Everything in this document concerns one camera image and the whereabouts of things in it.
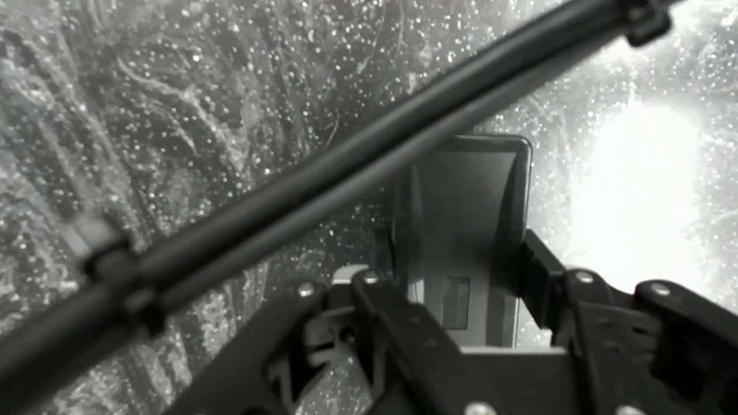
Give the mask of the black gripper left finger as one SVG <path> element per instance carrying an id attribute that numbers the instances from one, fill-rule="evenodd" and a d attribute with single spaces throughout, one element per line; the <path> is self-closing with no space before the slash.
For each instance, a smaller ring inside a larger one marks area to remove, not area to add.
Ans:
<path id="1" fill-rule="evenodd" d="M 286 295 L 257 312 L 166 415 L 293 415 L 317 375 L 352 357 L 366 415 L 462 415 L 462 354 L 387 279 Z"/>

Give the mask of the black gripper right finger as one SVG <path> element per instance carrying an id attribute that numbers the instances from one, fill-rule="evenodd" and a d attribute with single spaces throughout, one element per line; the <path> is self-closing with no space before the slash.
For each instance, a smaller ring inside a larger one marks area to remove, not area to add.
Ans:
<path id="1" fill-rule="evenodd" d="M 565 267 L 532 230 L 520 299 L 575 357 L 585 415 L 738 415 L 738 316 L 713 299 L 666 279 L 623 294 Z"/>

